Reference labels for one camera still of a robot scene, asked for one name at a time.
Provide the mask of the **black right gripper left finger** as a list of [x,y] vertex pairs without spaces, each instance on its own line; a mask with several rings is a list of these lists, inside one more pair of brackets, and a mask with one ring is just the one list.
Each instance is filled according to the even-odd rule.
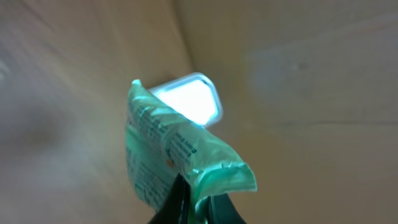
[[187,224],[190,207],[190,186],[179,174],[176,176],[169,196],[149,224]]

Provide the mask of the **teal wipes pack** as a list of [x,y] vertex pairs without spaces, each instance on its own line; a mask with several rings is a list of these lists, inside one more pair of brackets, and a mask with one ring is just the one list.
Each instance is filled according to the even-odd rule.
[[190,186],[188,223],[208,223],[211,196],[255,191],[256,178],[239,154],[146,90],[131,83],[126,162],[138,197],[157,213],[179,174]]

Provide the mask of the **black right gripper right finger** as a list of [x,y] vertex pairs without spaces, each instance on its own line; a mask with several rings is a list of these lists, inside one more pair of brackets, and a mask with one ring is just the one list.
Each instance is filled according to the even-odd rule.
[[208,224],[246,224],[228,194],[209,198],[207,221]]

